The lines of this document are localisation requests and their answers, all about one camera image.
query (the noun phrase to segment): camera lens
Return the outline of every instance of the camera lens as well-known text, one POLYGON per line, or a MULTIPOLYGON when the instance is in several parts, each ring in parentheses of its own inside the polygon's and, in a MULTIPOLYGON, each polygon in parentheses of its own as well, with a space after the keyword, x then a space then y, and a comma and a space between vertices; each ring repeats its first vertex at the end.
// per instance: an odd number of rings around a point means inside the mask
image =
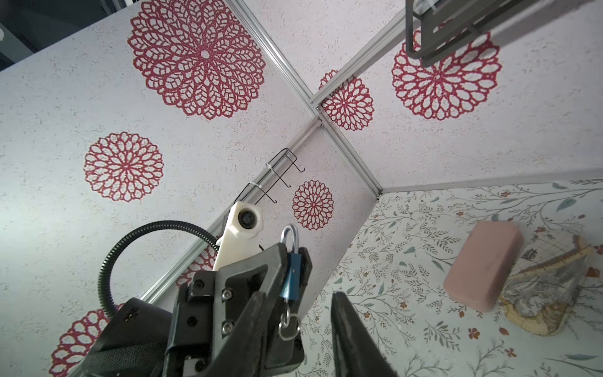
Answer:
POLYGON ((245 229, 253 229, 256 225, 256 214, 248 209, 239 212, 239 224, 245 229))

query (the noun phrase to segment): blue padlock body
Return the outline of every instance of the blue padlock body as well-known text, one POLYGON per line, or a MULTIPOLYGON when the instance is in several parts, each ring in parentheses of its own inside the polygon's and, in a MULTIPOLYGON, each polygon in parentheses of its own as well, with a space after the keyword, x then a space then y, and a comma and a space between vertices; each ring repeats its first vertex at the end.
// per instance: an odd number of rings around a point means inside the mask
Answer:
POLYGON ((288 253, 287 261, 289 264, 289 270, 287 271, 285 284, 283 285, 283 290, 280 292, 280 296, 289 301, 298 300, 300 298, 302 255, 288 253))

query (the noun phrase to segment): cable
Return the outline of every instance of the cable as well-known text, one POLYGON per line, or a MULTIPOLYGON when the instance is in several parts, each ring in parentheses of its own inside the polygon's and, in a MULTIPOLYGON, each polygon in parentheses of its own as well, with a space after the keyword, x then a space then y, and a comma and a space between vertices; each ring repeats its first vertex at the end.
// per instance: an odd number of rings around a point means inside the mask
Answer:
POLYGON ((130 233, 126 234, 126 236, 120 239, 115 246, 113 246, 103 261, 101 272, 98 275, 98 298, 101 301, 101 307, 105 312, 105 315, 109 319, 113 318, 113 316, 117 313, 117 307, 113 302, 113 296, 111 296, 111 271, 113 270, 115 261, 125 250, 125 248, 136 239, 144 236, 145 234, 155 232, 156 230, 164 229, 182 230, 183 232, 194 234, 203 241, 207 242, 208 245, 210 245, 216 252, 218 251, 218 246, 216 246, 216 238, 211 233, 201 227, 191 223, 185 223, 184 221, 155 221, 154 223, 149 223, 132 230, 130 233))

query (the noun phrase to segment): large red mandala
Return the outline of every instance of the large red mandala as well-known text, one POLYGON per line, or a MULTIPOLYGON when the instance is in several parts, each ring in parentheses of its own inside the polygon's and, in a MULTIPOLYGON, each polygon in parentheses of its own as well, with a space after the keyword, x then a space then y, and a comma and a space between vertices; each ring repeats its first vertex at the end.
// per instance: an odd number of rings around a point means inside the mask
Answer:
MULTIPOLYGON (((419 30, 415 31, 414 40, 420 44, 419 30)), ((499 50, 487 33, 424 68, 419 60, 406 55, 403 43, 391 70, 396 95, 404 106, 426 119, 457 118, 472 112, 497 85, 496 75, 502 67, 497 57, 499 50)))
POLYGON ((85 157, 86 181, 114 201, 140 199, 163 177, 157 146, 137 133, 112 133, 92 144, 85 157))
POLYGON ((222 0, 151 0, 131 20, 134 66, 187 115, 231 117, 257 98, 260 49, 222 0))
POLYGON ((216 261, 216 252, 211 247, 206 247, 205 250, 199 254, 191 263, 189 267, 186 268, 186 271, 180 275, 180 277, 176 280, 176 285, 179 287, 183 284, 188 284, 192 280, 192 276, 197 271, 205 270, 211 271, 213 269, 213 264, 216 261))
MULTIPOLYGON (((336 73, 336 70, 326 73, 319 89, 336 73)), ((362 80, 354 76, 324 99, 323 108, 333 122, 346 130, 362 130, 373 120, 373 99, 362 80)))
POLYGON ((299 186, 293 197, 297 221, 310 230, 324 227, 333 217, 333 195, 324 183, 309 180, 299 186))
POLYGON ((58 347, 52 353, 52 366, 48 372, 54 377, 67 376, 90 351, 108 323, 102 309, 89 311, 84 318, 73 322, 67 333, 61 335, 58 347))

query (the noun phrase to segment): pink block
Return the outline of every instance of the pink block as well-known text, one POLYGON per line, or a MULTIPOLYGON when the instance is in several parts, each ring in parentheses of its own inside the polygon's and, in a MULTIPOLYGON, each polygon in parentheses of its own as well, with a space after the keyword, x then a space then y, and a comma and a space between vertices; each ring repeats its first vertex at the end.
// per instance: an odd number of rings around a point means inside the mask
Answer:
POLYGON ((492 310, 522 244, 514 223, 480 221, 450 268, 444 289, 470 308, 492 310))

